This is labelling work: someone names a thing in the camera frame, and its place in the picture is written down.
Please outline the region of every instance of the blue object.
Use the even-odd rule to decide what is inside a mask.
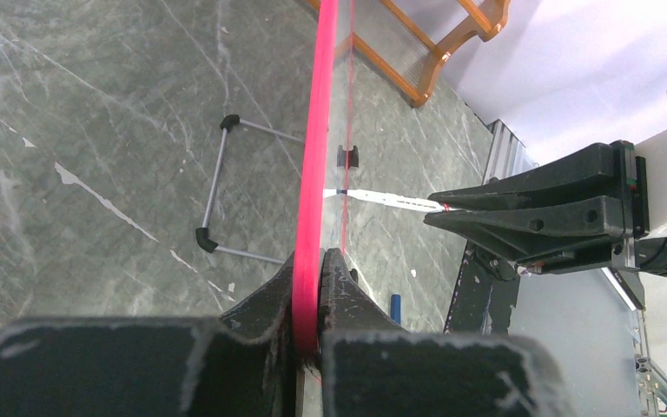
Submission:
[[[400,324],[400,294],[390,296],[390,318]]]

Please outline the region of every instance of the floor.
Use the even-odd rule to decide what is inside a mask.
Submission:
[[[224,115],[304,137],[315,15],[273,2],[0,3],[0,327],[29,315],[219,314],[272,263],[199,249]],[[352,189],[481,183],[492,136],[440,83],[423,109],[358,57]],[[303,148],[237,128],[211,237],[286,258]],[[465,242],[351,201],[347,255],[383,308],[440,331]]]

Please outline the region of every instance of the pink strip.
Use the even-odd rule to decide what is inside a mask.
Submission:
[[[320,219],[326,179],[337,12],[338,0],[320,2],[293,258],[293,337],[297,354],[307,358],[318,352]]]

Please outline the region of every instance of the black corner connector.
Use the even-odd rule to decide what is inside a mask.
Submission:
[[[221,129],[225,129],[228,132],[231,132],[231,129],[234,128],[237,124],[241,123],[241,117],[239,115],[228,115],[223,118],[221,121]]]
[[[210,254],[213,254],[218,248],[218,243],[208,239],[208,228],[197,228],[195,230],[195,241],[198,242],[201,249]]]
[[[338,154],[336,156],[336,166],[339,168],[358,168],[359,148],[354,145],[352,150],[344,150],[344,147],[339,145]]]

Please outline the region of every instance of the metal tube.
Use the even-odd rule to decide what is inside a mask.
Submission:
[[[224,252],[224,253],[231,254],[231,255],[238,255],[238,256],[244,256],[244,257],[247,257],[247,258],[256,259],[257,261],[272,262],[272,263],[276,263],[278,265],[282,265],[283,263],[285,263],[285,261],[283,261],[282,259],[270,258],[270,257],[264,256],[264,255],[250,254],[249,252],[244,252],[243,250],[225,248],[223,246],[217,247],[216,250],[219,251],[219,252]]]
[[[298,139],[298,138],[295,137],[295,136],[288,135],[287,133],[278,132],[277,130],[272,130],[272,129],[270,129],[270,128],[266,128],[266,127],[264,127],[264,126],[262,126],[262,125],[260,125],[260,124],[252,123],[252,122],[247,121],[247,120],[244,120],[244,119],[240,119],[240,120],[239,120],[239,123],[241,123],[241,124],[245,124],[245,125],[247,125],[247,126],[250,127],[250,128],[255,128],[255,129],[263,130],[263,131],[268,132],[268,133],[271,133],[271,134],[273,134],[273,135],[277,135],[277,136],[279,136],[279,137],[288,139],[289,141],[293,141],[293,142],[297,142],[297,143],[305,143],[305,142],[303,142],[302,139]]]
[[[221,149],[219,149],[219,156],[216,159],[216,168],[214,169],[214,178],[211,180],[211,192],[208,194],[208,203],[206,204],[206,214],[203,215],[203,224],[201,227],[207,228],[208,221],[211,218],[211,210],[214,208],[214,200],[216,198],[216,184],[218,183],[218,175],[221,172],[221,160],[223,159],[223,150],[226,148],[226,136],[228,130],[224,129],[221,132]]]

